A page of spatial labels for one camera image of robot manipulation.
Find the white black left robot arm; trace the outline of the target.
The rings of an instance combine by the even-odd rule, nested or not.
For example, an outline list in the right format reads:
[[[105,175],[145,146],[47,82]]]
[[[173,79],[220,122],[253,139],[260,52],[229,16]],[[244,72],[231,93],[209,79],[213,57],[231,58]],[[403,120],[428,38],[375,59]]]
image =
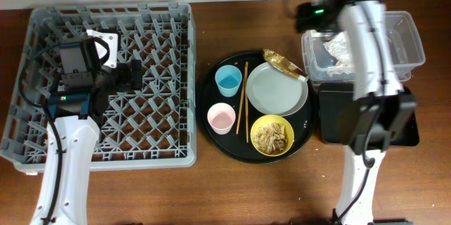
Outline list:
[[[118,60],[120,35],[88,30],[56,44],[62,67],[39,107],[47,119],[47,158],[32,224],[86,224],[94,146],[109,96],[141,90],[141,62]]]

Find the gold brown snack wrapper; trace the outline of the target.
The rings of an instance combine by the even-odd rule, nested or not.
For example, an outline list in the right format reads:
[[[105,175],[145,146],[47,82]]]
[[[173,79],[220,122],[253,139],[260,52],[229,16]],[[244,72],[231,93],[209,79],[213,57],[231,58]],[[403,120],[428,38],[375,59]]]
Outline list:
[[[301,82],[307,82],[309,76],[296,64],[284,56],[270,49],[263,49],[263,58],[280,72],[297,79]]]

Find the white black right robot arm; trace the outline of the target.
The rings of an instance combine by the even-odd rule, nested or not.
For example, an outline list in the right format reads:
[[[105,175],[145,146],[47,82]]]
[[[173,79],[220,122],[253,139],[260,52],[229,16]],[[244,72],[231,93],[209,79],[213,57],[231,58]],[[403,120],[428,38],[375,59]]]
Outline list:
[[[345,151],[342,190],[332,224],[373,224],[378,171],[416,108],[395,72],[385,36],[383,0],[315,0],[299,5],[295,27],[344,31],[354,64],[351,105],[338,121]]]

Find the yellow bowl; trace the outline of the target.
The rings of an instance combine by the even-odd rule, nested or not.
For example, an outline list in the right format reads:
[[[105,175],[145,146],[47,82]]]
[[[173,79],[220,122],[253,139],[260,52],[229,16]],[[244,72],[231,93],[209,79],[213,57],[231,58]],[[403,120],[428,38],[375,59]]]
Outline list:
[[[256,147],[255,144],[253,143],[254,141],[254,136],[255,133],[257,131],[258,128],[265,126],[267,124],[270,123],[279,123],[279,124],[283,124],[285,126],[285,134],[286,137],[288,139],[288,144],[287,147],[285,148],[284,151],[282,151],[280,154],[276,154],[276,155],[268,155],[268,154],[264,154],[263,152],[259,151]],[[254,124],[251,127],[251,131],[250,131],[250,140],[254,146],[254,148],[261,154],[267,156],[267,157],[279,157],[282,156],[283,154],[286,154],[288,152],[288,150],[294,145],[294,141],[295,141],[295,134],[294,134],[294,130],[292,128],[292,126],[290,125],[290,123],[284,119],[281,116],[276,116],[276,115],[265,115],[262,116],[260,118],[258,118]]]

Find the white paper napkin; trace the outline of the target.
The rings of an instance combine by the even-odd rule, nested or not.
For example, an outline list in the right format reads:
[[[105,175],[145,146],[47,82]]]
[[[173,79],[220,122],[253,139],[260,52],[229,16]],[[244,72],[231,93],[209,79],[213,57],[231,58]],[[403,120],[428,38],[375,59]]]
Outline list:
[[[350,43],[346,32],[340,32],[327,39],[323,46],[326,51],[336,60],[335,65],[328,69],[328,75],[352,74],[354,64],[351,55]]]

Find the pink plastic cup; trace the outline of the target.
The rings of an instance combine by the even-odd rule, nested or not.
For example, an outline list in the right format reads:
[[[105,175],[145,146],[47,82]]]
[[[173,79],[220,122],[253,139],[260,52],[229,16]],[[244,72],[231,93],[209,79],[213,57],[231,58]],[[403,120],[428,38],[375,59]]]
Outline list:
[[[236,119],[234,108],[226,103],[216,103],[207,112],[207,121],[213,131],[219,135],[230,132]]]

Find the peanut shell food scraps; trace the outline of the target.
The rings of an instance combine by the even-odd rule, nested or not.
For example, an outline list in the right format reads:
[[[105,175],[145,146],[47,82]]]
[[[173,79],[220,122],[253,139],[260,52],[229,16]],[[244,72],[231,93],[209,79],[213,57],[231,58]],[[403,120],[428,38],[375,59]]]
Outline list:
[[[270,123],[258,128],[253,143],[264,154],[280,154],[288,144],[285,126],[279,123]]]

